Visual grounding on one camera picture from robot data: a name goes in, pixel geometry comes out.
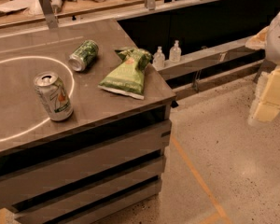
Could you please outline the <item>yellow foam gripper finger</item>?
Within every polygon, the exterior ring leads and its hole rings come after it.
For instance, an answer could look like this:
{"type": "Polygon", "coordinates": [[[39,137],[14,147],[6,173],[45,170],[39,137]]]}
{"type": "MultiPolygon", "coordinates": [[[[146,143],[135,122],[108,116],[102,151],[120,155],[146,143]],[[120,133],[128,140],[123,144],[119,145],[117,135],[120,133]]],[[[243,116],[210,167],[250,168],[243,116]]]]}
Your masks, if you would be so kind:
{"type": "Polygon", "coordinates": [[[263,29],[261,29],[256,35],[251,36],[245,42],[245,46],[248,49],[253,49],[253,50],[265,49],[268,29],[269,27],[266,26],[263,29]]]}
{"type": "Polygon", "coordinates": [[[259,126],[273,121],[280,113],[280,65],[271,73],[259,76],[255,99],[250,107],[248,124],[259,126]]]}

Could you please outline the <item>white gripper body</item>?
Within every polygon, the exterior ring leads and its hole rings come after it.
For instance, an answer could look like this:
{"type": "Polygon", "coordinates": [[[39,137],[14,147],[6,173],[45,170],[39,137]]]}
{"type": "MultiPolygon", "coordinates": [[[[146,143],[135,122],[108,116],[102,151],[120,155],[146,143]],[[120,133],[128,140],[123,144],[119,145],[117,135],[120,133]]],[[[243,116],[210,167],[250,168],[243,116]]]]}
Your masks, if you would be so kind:
{"type": "Polygon", "coordinates": [[[280,65],[280,11],[269,25],[265,53],[268,61],[280,65]]]}

